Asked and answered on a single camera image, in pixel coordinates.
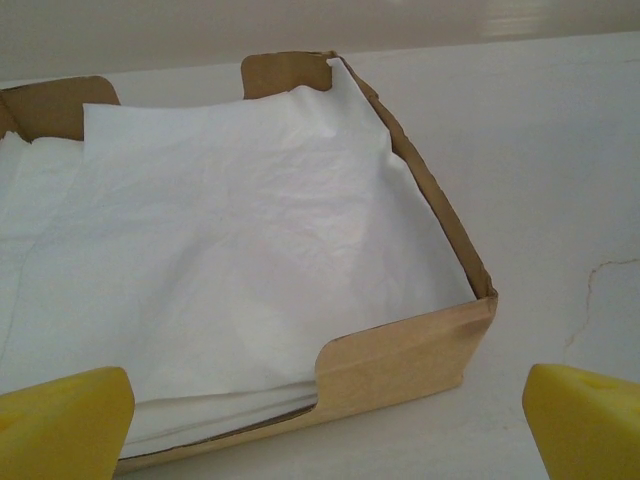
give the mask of cardboard box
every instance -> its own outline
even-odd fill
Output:
[[[334,57],[333,52],[248,57],[242,63],[245,98],[262,98],[300,85],[329,90],[332,76],[326,60]],[[348,64],[347,68],[389,128],[394,152],[407,162],[438,217],[477,300],[337,338],[322,349],[316,360],[315,406],[192,445],[121,460],[118,473],[395,405],[462,382],[464,368],[493,320],[498,295],[422,157],[376,92]],[[42,136],[82,139],[83,103],[118,104],[118,98],[111,84],[101,77],[57,80],[1,91],[0,137],[12,130],[27,140]]]

